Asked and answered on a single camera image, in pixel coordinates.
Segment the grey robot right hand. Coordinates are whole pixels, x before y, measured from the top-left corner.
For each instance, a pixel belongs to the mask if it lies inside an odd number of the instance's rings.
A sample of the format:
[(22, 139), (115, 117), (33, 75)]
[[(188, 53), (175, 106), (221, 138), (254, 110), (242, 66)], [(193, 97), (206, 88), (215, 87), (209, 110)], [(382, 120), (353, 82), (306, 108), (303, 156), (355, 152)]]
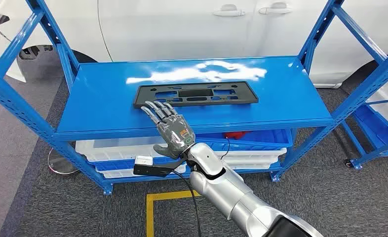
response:
[(153, 149), (160, 155), (178, 159), (182, 153), (195, 144), (195, 133), (185, 118), (167, 102), (145, 101), (143, 110), (156, 125), (159, 134), (167, 144), (155, 144)]

